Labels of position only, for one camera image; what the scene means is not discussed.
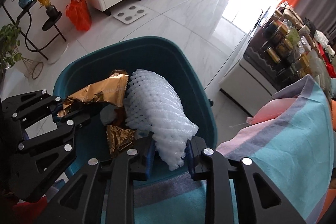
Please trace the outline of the black metal plant stand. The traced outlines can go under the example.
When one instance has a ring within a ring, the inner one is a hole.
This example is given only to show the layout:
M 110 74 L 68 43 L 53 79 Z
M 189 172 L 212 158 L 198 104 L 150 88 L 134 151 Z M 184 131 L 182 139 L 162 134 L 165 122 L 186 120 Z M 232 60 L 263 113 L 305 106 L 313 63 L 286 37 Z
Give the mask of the black metal plant stand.
M 23 48 L 28 53 L 39 55 L 49 64 L 56 63 L 68 49 L 68 41 L 58 26 L 62 13 L 59 11 L 51 18 L 43 12 L 42 18 L 38 19 L 34 14 L 38 6 L 37 0 L 30 1 L 24 8 L 20 7 L 17 15 L 10 13 L 9 4 L 9 0 L 3 1 L 1 9 L 11 23 L 16 23 L 21 28 L 19 37 Z

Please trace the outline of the teal grey patterned tablecloth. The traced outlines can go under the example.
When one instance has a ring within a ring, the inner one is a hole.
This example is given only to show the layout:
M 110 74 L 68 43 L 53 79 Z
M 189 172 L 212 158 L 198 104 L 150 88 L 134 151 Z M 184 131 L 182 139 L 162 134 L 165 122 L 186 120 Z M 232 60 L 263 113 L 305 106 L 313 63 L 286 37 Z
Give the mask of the teal grey patterned tablecloth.
M 311 76 L 277 92 L 248 126 L 217 151 L 250 158 L 281 190 L 306 223 L 335 223 L 327 215 L 335 193 L 330 105 Z M 135 190 L 136 223 L 205 223 L 206 182 L 188 174 Z

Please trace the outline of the orange plastic bag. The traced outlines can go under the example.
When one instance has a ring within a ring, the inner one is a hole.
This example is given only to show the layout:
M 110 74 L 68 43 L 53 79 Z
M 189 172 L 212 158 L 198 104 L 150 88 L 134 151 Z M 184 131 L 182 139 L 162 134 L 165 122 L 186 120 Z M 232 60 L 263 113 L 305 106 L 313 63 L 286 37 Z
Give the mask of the orange plastic bag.
M 66 17 L 78 31 L 88 31 L 92 25 L 92 18 L 86 0 L 71 0 L 66 6 Z

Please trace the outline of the teal plastic trash bin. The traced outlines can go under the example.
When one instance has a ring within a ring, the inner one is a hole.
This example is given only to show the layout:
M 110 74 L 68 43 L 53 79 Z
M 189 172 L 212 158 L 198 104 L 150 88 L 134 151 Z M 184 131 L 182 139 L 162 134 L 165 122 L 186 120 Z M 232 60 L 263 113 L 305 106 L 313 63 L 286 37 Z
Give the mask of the teal plastic trash bin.
M 53 94 L 68 98 L 107 79 L 116 69 L 129 74 L 123 101 L 126 125 L 141 136 L 154 132 L 153 171 L 148 180 L 137 182 L 137 187 L 185 173 L 183 150 L 192 136 L 215 147 L 217 127 L 201 82 L 181 49 L 164 38 L 130 39 L 72 62 L 60 73 Z

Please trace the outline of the white foam fruit net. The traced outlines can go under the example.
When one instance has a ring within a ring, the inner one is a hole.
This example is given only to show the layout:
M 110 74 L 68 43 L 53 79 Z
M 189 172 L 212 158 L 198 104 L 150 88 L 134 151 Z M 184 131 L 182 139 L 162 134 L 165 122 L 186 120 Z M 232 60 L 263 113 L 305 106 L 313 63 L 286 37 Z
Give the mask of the white foam fruit net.
M 126 125 L 153 133 L 155 149 L 169 170 L 183 166 L 187 142 L 199 128 L 185 115 L 173 86 L 157 73 L 137 69 L 130 77 L 124 106 Z

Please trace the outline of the gold foil snack wrapper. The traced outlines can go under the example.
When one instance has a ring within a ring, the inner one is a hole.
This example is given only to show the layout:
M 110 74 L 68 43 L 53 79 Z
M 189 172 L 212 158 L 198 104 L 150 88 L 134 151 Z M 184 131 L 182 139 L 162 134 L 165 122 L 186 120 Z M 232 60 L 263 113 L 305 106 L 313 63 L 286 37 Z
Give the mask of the gold foil snack wrapper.
M 67 96 L 63 109 L 57 117 L 63 118 L 77 111 L 97 110 L 104 126 L 106 143 L 112 158 L 131 148 L 135 141 L 135 130 L 126 125 L 123 105 L 129 75 L 125 70 L 114 70 L 107 79 L 89 84 Z

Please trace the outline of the cluttered coffee table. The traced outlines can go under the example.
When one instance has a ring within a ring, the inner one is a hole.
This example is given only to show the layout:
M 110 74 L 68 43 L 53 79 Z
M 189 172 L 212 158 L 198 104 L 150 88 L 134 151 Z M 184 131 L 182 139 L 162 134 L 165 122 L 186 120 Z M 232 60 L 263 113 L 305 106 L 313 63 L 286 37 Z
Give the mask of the cluttered coffee table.
M 219 90 L 255 115 L 272 95 L 310 75 L 327 99 L 335 99 L 335 74 L 318 41 L 318 31 L 284 2 L 256 29 Z

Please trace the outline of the white bathroom scale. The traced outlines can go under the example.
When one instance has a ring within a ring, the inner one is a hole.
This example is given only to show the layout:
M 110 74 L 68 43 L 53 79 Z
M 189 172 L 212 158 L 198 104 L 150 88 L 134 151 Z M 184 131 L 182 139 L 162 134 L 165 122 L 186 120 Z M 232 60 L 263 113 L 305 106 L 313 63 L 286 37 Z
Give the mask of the white bathroom scale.
M 147 14 L 147 9 L 140 5 L 130 5 L 113 14 L 123 24 L 131 24 Z

